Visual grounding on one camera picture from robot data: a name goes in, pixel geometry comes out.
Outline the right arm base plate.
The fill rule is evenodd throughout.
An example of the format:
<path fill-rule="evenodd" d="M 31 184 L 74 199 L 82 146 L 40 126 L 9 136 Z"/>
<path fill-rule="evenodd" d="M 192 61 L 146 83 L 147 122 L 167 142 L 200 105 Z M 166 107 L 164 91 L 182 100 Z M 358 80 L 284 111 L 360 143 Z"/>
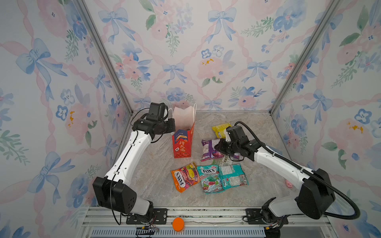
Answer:
<path fill-rule="evenodd" d="M 261 208 L 248 208 L 245 209 L 246 215 L 243 221 L 250 225 L 287 225 L 288 219 L 284 217 L 275 217 L 270 211 L 263 211 Z"/>

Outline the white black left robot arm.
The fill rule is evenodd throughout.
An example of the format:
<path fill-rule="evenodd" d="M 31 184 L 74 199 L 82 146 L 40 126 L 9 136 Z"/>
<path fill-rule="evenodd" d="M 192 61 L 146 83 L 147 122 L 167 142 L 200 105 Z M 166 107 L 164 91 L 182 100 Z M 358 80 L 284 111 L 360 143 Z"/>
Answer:
<path fill-rule="evenodd" d="M 154 137 L 174 131 L 173 118 L 164 121 L 135 121 L 130 138 L 117 161 L 104 177 L 94 180 L 93 189 L 98 205 L 123 214 L 151 214 L 150 201 L 140 198 L 130 185 L 134 171 Z"/>

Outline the teal candy packet back side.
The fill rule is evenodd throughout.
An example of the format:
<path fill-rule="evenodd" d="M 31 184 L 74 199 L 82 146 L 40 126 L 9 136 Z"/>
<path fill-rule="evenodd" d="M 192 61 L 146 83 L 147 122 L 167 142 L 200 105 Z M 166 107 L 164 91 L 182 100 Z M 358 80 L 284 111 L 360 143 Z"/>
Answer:
<path fill-rule="evenodd" d="M 249 185 L 247 176 L 240 164 L 219 167 L 219 175 L 224 190 Z"/>

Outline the red paper gift bag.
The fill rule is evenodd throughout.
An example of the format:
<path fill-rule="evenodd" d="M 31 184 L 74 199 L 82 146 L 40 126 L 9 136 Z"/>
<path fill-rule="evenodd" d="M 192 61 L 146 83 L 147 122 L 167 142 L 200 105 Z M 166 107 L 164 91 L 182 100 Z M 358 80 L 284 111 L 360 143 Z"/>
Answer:
<path fill-rule="evenodd" d="M 174 158 L 190 158 L 195 126 L 197 104 L 185 109 L 175 107 L 172 118 L 175 120 L 175 132 L 172 132 Z"/>

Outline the pink Fox's candy packet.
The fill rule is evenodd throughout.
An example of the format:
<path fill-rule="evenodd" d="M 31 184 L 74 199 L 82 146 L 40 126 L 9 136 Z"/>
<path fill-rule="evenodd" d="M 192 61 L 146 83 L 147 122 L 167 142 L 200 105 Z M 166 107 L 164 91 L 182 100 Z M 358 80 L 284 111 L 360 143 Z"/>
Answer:
<path fill-rule="evenodd" d="M 225 154 L 225 157 L 227 159 L 230 159 L 231 161 L 240 161 L 241 160 L 239 153 L 235 153 L 235 154 L 227 153 L 227 154 Z"/>

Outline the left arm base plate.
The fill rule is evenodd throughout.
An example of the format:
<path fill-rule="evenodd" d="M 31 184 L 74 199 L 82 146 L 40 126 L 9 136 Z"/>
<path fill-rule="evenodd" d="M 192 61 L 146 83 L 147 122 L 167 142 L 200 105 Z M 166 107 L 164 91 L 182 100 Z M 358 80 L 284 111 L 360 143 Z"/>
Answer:
<path fill-rule="evenodd" d="M 152 208 L 145 215 L 129 213 L 126 218 L 127 225 L 166 225 L 168 209 Z"/>

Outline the purple candy packet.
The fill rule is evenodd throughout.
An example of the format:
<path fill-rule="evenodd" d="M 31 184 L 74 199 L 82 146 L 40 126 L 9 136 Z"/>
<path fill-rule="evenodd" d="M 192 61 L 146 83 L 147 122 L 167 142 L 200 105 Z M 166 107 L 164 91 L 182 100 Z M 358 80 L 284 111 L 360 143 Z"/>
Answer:
<path fill-rule="evenodd" d="M 215 146 L 220 142 L 219 139 L 213 140 L 202 140 L 202 158 L 201 161 L 207 161 L 210 159 L 221 159 L 224 158 L 225 155 L 215 149 Z"/>

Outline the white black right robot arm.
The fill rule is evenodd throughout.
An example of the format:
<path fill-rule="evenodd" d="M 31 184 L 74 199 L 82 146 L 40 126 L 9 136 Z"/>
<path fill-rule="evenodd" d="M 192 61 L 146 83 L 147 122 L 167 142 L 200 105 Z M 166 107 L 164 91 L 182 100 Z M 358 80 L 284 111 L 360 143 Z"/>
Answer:
<path fill-rule="evenodd" d="M 215 149 L 224 155 L 239 154 L 262 164 L 287 179 L 299 190 L 298 196 L 271 198 L 263 206 L 260 217 L 265 223 L 275 223 L 276 220 L 291 215 L 306 215 L 318 220 L 335 201 L 333 190 L 311 178 L 311 173 L 330 184 L 326 172 L 319 169 L 312 171 L 292 164 L 292 161 L 282 157 L 266 145 L 260 145 L 252 140 L 240 145 L 237 142 L 221 139 Z"/>

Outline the teal Fox's front candy packet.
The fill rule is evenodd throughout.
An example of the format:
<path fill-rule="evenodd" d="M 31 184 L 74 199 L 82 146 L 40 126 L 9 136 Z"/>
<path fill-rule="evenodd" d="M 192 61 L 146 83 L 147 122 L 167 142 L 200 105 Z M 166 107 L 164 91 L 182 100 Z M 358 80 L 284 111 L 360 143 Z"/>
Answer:
<path fill-rule="evenodd" d="M 200 177 L 200 183 L 204 193 L 219 193 L 224 190 L 218 166 L 198 166 L 197 171 Z"/>

